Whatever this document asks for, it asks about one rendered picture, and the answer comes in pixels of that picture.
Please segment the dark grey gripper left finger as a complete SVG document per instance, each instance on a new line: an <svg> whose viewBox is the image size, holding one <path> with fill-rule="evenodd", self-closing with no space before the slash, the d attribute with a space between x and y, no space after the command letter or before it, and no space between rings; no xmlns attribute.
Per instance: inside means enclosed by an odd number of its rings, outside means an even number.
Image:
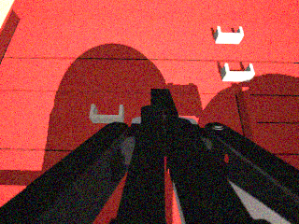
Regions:
<svg viewBox="0 0 299 224"><path fill-rule="evenodd" d="M160 89L151 89L131 127L103 127L1 205L0 224L93 224L127 171L108 224L167 224L164 120Z"/></svg>

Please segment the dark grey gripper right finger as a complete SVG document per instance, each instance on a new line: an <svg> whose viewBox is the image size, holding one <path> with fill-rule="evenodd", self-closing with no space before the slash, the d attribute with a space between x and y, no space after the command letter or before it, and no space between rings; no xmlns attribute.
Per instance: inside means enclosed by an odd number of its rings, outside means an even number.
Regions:
<svg viewBox="0 0 299 224"><path fill-rule="evenodd" d="M224 124L179 117L169 89L160 92L181 224L299 224L298 169Z"/></svg>

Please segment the red tool chest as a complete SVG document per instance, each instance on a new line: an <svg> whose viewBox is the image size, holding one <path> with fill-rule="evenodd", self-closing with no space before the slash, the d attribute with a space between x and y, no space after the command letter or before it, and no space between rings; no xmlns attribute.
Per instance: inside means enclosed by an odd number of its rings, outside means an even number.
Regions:
<svg viewBox="0 0 299 224"><path fill-rule="evenodd" d="M299 0L14 0L0 206L109 123L131 127L151 89L299 170Z"/></svg>

